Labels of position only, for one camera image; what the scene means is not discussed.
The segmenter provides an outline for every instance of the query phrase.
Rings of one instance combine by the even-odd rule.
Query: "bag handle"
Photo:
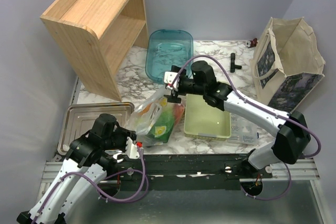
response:
[[[268,41],[269,36],[270,36],[269,34],[267,34],[267,35],[265,36],[265,39],[264,39],[264,41],[263,41],[263,43],[264,43],[264,47],[263,47],[263,49],[262,49],[261,52],[264,52],[264,53],[265,53],[266,48],[267,48],[267,46],[268,46],[267,41]],[[254,71],[252,71],[252,77],[253,77],[253,79],[258,80],[258,81],[261,81],[261,80],[266,79],[266,78],[269,77],[271,74],[273,74],[274,71],[276,70],[276,69],[270,69],[270,70],[268,70],[268,72],[267,72],[266,74],[264,74],[263,76],[257,76],[257,75],[256,75],[256,73],[257,73],[257,65],[258,65],[258,61],[260,60],[260,56],[261,56],[261,55],[262,55],[262,54],[259,54],[258,59],[256,59],[256,60],[254,61],[254,63],[255,63],[254,66],[252,66],[252,68],[254,69]]]

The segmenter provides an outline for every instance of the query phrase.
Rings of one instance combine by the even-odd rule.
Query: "gray floor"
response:
[[[262,196],[275,196],[287,182],[266,182]],[[130,193],[119,193],[119,198]],[[280,200],[261,202],[241,191],[151,191],[132,204],[106,204],[92,190],[68,220],[68,224],[152,223],[217,224],[323,223],[310,183],[293,182],[289,194]]]

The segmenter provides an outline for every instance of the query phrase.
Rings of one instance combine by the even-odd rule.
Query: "printed picture on bag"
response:
[[[313,73],[300,73],[287,77],[268,103],[268,106],[291,112],[322,77],[321,74]]]
[[[258,74],[259,76],[265,75],[272,67],[273,63],[275,61],[275,54],[272,49],[271,41],[268,43],[266,51],[264,55],[259,59],[257,63],[258,68]],[[260,80],[260,85],[262,88],[265,87],[266,83],[272,79],[272,77],[278,72],[278,70],[275,70],[269,77],[266,77],[263,80]]]

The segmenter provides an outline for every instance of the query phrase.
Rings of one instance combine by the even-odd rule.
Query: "shelf board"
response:
[[[62,16],[61,20],[91,28],[98,39],[118,17],[129,0],[77,0]]]
[[[119,15],[100,40],[101,51],[111,73],[116,74],[145,24],[144,20]]]

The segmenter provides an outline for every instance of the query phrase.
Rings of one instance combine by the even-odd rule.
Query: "plastic bag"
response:
[[[125,127],[136,132],[144,146],[167,143],[174,127],[181,120],[184,105],[168,103],[164,87],[134,109]]]

